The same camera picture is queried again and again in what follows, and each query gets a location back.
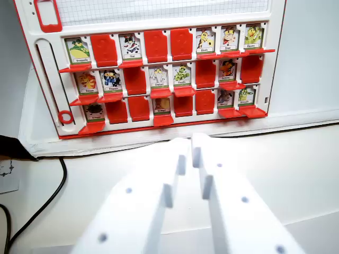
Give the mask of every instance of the grid paper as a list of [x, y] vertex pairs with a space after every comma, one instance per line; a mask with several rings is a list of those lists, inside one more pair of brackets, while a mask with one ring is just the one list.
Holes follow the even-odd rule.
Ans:
[[56, 0], [63, 26], [262, 12], [269, 0]]

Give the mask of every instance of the white table surface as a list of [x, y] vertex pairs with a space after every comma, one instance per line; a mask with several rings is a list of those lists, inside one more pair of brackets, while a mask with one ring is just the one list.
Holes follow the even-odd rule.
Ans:
[[[339, 125], [242, 138], [220, 139], [229, 167], [246, 174], [256, 191], [308, 253], [337, 253], [339, 243]], [[154, 151], [168, 152], [163, 142], [146, 147], [67, 158], [64, 189], [16, 242], [12, 253], [74, 244], [111, 188], [131, 170], [147, 167]], [[55, 191], [62, 178], [58, 159], [19, 161], [19, 191], [0, 195], [12, 215], [13, 233]], [[198, 171], [180, 178], [174, 208], [166, 211], [163, 234], [209, 231], [206, 201], [200, 198]], [[5, 240], [0, 212], [0, 253]], [[163, 253], [171, 253], [167, 248]]]

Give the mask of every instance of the green character card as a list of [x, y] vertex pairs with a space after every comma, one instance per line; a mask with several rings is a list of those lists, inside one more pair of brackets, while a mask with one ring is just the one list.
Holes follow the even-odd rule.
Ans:
[[215, 33], [211, 28], [200, 28], [197, 29], [197, 54], [213, 53], [214, 52], [214, 41]]
[[224, 89], [218, 90], [218, 108], [233, 107], [234, 92]]
[[141, 59], [140, 39], [134, 33], [119, 35], [120, 48], [123, 60]]
[[219, 82], [234, 81], [236, 75], [236, 63], [232, 59], [219, 61]]
[[98, 93], [95, 77], [89, 71], [76, 72], [74, 76], [80, 95]]
[[259, 49], [263, 42], [264, 29], [260, 24], [246, 25], [244, 49]]
[[105, 121], [101, 104], [92, 103], [90, 105], [84, 105], [83, 108], [88, 123]]
[[65, 44], [71, 65], [88, 64], [91, 62], [88, 45], [80, 37], [66, 38]]
[[168, 74], [163, 66], [149, 67], [148, 72], [151, 89], [168, 87]]
[[221, 43], [220, 51], [234, 51], [238, 50], [239, 44], [239, 30], [236, 30], [235, 25], [221, 27]]
[[239, 92], [238, 106], [254, 105], [255, 89], [246, 87]]
[[191, 85], [191, 68], [187, 65], [173, 65], [173, 86]]
[[100, 71], [100, 77], [104, 93], [122, 92], [120, 74], [117, 74], [114, 69]]
[[170, 98], [153, 99], [154, 115], [165, 115], [171, 113]]

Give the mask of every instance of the black cable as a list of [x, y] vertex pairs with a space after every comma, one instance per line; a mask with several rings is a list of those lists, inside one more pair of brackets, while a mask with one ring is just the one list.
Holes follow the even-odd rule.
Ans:
[[63, 188], [66, 182], [66, 179], [67, 179], [67, 167], [65, 165], [63, 157], [59, 157], [59, 160], [63, 168], [63, 172], [64, 172], [64, 176], [63, 176], [63, 179], [61, 180], [60, 185], [58, 186], [56, 191], [52, 194], [52, 196], [46, 201], [46, 203], [44, 203], [44, 205], [36, 213], [33, 214], [33, 216], [27, 221], [27, 223], [22, 228], [20, 228], [11, 239], [10, 239], [11, 228], [12, 228], [11, 227], [11, 216], [6, 206], [0, 204], [0, 207], [5, 211], [6, 218], [7, 218], [7, 239], [6, 239], [6, 246], [5, 246], [4, 254], [10, 253], [10, 248], [13, 246], [13, 243], [18, 238], [18, 236], [39, 216], [39, 214], [52, 202], [52, 200], [58, 195], [60, 190]]
[[6, 236], [6, 243], [5, 243], [5, 251], [4, 253], [7, 254], [9, 251], [9, 245], [10, 245], [10, 238], [11, 238], [11, 230], [12, 230], [12, 220], [11, 220], [11, 214], [6, 206], [0, 204], [0, 207], [2, 210], [4, 210], [7, 220], [7, 236]]

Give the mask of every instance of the red plastic ledge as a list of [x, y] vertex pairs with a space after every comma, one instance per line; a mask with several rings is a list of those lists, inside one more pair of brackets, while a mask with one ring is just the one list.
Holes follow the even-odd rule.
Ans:
[[125, 60], [119, 65], [119, 68], [130, 68], [142, 66], [142, 59], [139, 60]]
[[167, 98], [171, 95], [172, 93], [169, 88], [155, 88], [150, 91], [151, 99]]
[[92, 69], [92, 64], [87, 63], [84, 65], [70, 65], [68, 68], [59, 70], [59, 73], [65, 73], [65, 72], [80, 72], [80, 71], [87, 71]]
[[247, 57], [249, 56], [248, 52], [240, 52], [239, 50], [230, 51], [230, 52], [222, 52], [218, 55], [218, 58], [236, 58], [236, 57]]
[[106, 102], [117, 102], [122, 99], [122, 93], [106, 93], [103, 97], [99, 98], [97, 102], [106, 103]]
[[102, 131], [105, 127], [105, 122], [94, 122], [94, 123], [87, 123], [85, 127], [83, 127], [79, 131], [79, 135], [85, 135], [85, 134], [93, 134], [97, 133], [99, 131]]
[[218, 109], [219, 115], [223, 116], [224, 118], [232, 118], [232, 117], [239, 117], [242, 116], [242, 114], [235, 110], [233, 107], [229, 108], [220, 108]]
[[95, 103], [98, 100], [98, 94], [91, 95], [79, 95], [79, 98], [72, 101], [69, 106], [80, 106], [80, 105], [88, 105], [91, 103]]
[[231, 82], [220, 82], [219, 87], [226, 90], [226, 91], [232, 91], [232, 90], [239, 90], [244, 89], [246, 86], [242, 83], [238, 83], [237, 81], [231, 81]]
[[155, 115], [153, 119], [153, 126], [166, 126], [173, 122], [171, 115]]
[[255, 105], [240, 106], [239, 112], [242, 115], [246, 115], [248, 118], [261, 118], [266, 116], [266, 112], [257, 108]]
[[275, 52], [275, 49], [246, 49], [250, 55]]
[[195, 94], [195, 90], [191, 86], [174, 87], [174, 94], [176, 97], [193, 96]]

